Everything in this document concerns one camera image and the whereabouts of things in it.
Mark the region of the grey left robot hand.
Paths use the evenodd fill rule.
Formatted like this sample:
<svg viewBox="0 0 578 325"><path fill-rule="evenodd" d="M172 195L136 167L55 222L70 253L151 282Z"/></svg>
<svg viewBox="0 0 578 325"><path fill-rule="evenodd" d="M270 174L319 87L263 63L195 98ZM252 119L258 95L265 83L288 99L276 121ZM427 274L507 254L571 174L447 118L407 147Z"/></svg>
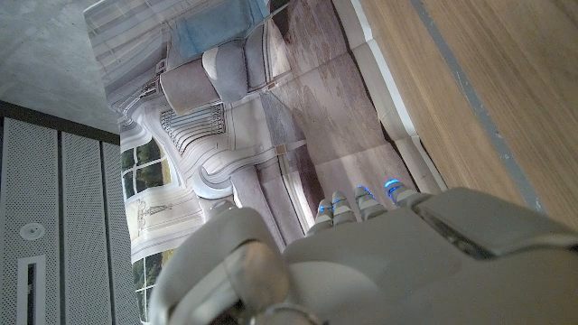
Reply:
<svg viewBox="0 0 578 325"><path fill-rule="evenodd" d="M323 200L279 248L251 208L223 200L156 280L153 324L574 324L577 234L466 188L392 179Z"/></svg>

